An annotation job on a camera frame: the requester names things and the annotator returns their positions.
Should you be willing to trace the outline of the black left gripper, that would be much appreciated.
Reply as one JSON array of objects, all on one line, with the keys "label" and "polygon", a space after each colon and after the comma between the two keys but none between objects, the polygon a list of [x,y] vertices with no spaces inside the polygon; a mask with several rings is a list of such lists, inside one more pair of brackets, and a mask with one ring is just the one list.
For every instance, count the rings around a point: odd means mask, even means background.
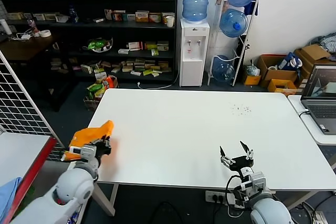
[{"label": "black left gripper", "polygon": [[95,156],[103,156],[111,154],[110,136],[102,136],[100,140],[94,141],[96,147]]}]

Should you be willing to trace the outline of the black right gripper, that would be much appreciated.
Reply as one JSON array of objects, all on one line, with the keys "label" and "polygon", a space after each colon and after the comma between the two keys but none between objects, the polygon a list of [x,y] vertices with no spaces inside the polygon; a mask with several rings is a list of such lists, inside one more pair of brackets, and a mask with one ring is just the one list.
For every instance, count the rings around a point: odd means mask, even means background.
[{"label": "black right gripper", "polygon": [[242,148],[246,155],[235,158],[229,158],[226,156],[224,150],[220,146],[220,162],[224,166],[228,166],[232,172],[237,172],[239,176],[244,176],[242,170],[244,168],[252,168],[254,165],[254,150],[250,149],[244,142],[240,141]]}]

